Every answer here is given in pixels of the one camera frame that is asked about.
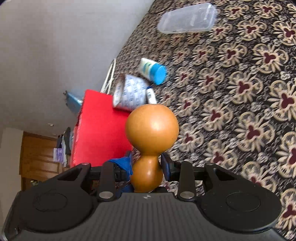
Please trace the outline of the red cardboard box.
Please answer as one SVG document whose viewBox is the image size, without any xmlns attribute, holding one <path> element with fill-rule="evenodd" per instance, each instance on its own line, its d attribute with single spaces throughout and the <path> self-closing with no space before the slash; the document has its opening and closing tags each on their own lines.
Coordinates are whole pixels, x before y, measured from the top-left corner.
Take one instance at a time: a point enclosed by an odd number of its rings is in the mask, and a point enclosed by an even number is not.
<svg viewBox="0 0 296 241">
<path fill-rule="evenodd" d="M 123 157 L 132 150 L 125 135 L 129 112 L 113 107 L 113 97 L 95 90 L 86 90 L 78 121 L 74 128 L 74 143 L 70 166 L 104 162 Z"/>
</svg>

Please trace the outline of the white tube blue cap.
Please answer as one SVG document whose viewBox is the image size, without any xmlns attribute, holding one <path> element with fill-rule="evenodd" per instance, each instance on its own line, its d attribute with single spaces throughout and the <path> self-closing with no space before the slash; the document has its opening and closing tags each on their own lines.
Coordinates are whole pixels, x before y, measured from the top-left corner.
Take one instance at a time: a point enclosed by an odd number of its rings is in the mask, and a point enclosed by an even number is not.
<svg viewBox="0 0 296 241">
<path fill-rule="evenodd" d="M 163 84 L 167 76 L 165 66 L 147 58 L 141 58 L 138 72 L 155 85 Z"/>
</svg>

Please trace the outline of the clear plastic case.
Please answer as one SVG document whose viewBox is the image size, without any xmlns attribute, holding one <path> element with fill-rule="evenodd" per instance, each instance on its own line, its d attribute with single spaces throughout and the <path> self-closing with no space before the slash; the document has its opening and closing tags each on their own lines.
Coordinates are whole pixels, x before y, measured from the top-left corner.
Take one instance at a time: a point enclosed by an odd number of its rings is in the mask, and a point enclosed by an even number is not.
<svg viewBox="0 0 296 241">
<path fill-rule="evenodd" d="M 211 3 L 196 4 L 164 13 L 157 29 L 164 34 L 208 32 L 217 17 L 217 9 Z"/>
</svg>

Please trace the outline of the white blue marker pen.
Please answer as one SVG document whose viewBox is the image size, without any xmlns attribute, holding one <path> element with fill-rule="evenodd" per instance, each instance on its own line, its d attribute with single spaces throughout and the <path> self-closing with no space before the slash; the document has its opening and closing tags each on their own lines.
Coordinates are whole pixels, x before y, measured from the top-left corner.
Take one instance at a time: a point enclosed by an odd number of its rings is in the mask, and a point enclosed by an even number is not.
<svg viewBox="0 0 296 241">
<path fill-rule="evenodd" d="M 148 104 L 157 104 L 156 96 L 154 90 L 149 86 L 146 89 L 147 103 Z"/>
</svg>

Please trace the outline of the orange gourd ornament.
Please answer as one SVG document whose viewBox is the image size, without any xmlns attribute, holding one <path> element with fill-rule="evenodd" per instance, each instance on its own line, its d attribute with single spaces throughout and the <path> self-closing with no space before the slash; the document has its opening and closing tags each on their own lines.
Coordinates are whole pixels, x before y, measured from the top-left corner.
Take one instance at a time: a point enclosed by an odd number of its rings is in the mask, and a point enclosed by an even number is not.
<svg viewBox="0 0 296 241">
<path fill-rule="evenodd" d="M 162 104 L 145 104 L 131 112 L 125 124 L 128 141 L 140 153 L 132 166 L 131 184 L 137 193 L 151 192 L 163 180 L 159 156 L 170 149 L 179 135 L 174 113 Z"/>
</svg>

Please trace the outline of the white printed tape roll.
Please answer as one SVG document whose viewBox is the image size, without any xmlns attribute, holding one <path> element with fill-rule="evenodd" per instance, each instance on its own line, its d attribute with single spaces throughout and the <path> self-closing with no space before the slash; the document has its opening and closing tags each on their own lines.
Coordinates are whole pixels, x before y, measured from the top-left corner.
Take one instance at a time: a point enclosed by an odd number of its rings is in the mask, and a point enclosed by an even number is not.
<svg viewBox="0 0 296 241">
<path fill-rule="evenodd" d="M 146 104 L 146 89 L 148 85 L 142 78 L 124 74 L 119 78 L 113 95 L 113 107 L 133 111 Z"/>
</svg>

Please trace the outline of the floral patterned tablecloth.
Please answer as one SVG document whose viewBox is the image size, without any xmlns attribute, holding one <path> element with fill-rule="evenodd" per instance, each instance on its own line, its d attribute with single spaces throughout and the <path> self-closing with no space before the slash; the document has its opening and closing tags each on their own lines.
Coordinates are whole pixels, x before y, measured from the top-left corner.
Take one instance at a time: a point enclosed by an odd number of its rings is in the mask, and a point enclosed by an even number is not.
<svg viewBox="0 0 296 241">
<path fill-rule="evenodd" d="M 179 121 L 171 159 L 212 162 L 272 191 L 276 231 L 295 240 L 295 1 L 212 1 L 208 32 L 158 31 L 164 13 L 196 4 L 154 1 L 116 58 L 114 83 L 137 75 L 142 58 L 164 65 L 153 90 Z"/>
</svg>

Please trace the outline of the wooden cabinet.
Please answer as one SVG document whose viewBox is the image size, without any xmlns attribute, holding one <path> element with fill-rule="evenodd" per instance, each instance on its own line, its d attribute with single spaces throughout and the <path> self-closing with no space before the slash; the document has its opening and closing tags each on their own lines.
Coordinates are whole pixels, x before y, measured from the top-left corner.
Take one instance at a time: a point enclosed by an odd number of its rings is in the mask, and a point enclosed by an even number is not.
<svg viewBox="0 0 296 241">
<path fill-rule="evenodd" d="M 69 169 L 69 166 L 54 161 L 56 144 L 56 138 L 23 133 L 19 168 L 21 190 L 30 189 Z"/>
</svg>

